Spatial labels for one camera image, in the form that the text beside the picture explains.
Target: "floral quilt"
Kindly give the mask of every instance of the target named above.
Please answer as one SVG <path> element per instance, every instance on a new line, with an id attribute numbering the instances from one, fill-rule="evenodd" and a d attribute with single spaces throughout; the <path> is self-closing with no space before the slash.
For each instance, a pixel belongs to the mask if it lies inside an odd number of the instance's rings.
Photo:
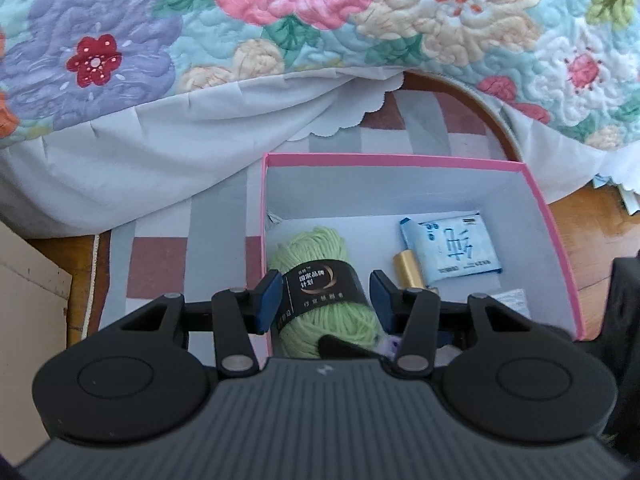
<path id="1" fill-rule="evenodd" d="M 0 0 L 0 147 L 181 92 L 402 66 L 640 140 L 639 0 Z"/>

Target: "cardboard box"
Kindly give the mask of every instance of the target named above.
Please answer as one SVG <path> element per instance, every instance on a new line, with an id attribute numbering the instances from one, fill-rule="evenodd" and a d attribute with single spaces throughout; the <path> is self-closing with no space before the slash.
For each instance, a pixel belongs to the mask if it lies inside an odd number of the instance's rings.
<path id="1" fill-rule="evenodd" d="M 369 274 L 396 280 L 392 258 L 406 247 L 398 222 L 480 212 L 501 273 L 436 282 L 446 301 L 473 292 L 522 288 L 532 319 L 575 338 L 584 320 L 569 261 L 553 217 L 525 164 L 498 160 L 335 153 L 271 153 L 264 159 L 264 251 L 315 226 L 346 240 L 351 265 L 368 294 Z"/>
<path id="2" fill-rule="evenodd" d="M 0 222 L 0 453 L 16 464 L 47 439 L 31 382 L 66 346 L 71 276 Z"/>

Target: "blue packet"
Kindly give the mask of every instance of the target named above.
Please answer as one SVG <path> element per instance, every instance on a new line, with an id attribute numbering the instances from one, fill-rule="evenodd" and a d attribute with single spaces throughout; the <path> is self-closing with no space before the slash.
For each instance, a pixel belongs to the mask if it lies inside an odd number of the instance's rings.
<path id="1" fill-rule="evenodd" d="M 593 187 L 594 189 L 598 189 L 599 187 L 606 186 L 611 181 L 610 176 L 602 176 L 601 174 L 597 174 L 593 177 Z"/>
<path id="2" fill-rule="evenodd" d="M 423 223 L 404 218 L 400 231 L 428 285 L 444 278 L 502 270 L 480 213 Z"/>

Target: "ridged gray surface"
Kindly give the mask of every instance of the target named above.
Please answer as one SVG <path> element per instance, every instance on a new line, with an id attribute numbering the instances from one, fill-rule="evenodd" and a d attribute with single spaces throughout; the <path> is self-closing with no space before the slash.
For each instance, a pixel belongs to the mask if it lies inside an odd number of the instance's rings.
<path id="1" fill-rule="evenodd" d="M 28 480 L 618 480 L 595 439 L 547 448 L 493 442 L 455 421 L 430 387 L 374 361 L 271 359 L 225 381 L 197 418 L 156 441 L 92 449 L 58 440 Z"/>

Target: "paper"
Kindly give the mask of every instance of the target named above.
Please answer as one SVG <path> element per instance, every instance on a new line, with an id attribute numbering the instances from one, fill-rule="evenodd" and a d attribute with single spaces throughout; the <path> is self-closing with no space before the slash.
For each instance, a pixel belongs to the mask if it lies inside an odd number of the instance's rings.
<path id="1" fill-rule="evenodd" d="M 626 211 L 629 213 L 629 216 L 635 215 L 638 211 L 640 211 L 640 202 L 638 201 L 638 195 L 636 195 L 633 191 L 626 190 L 623 186 L 618 186 L 618 190 L 620 191 L 622 202 L 625 205 Z"/>
<path id="2" fill-rule="evenodd" d="M 500 303 L 508 306 L 511 310 L 516 311 L 521 316 L 531 319 L 531 313 L 527 307 L 527 297 L 524 294 L 524 290 L 516 288 L 514 290 L 508 290 L 500 294 L 491 295 L 494 300 L 500 301 Z"/>

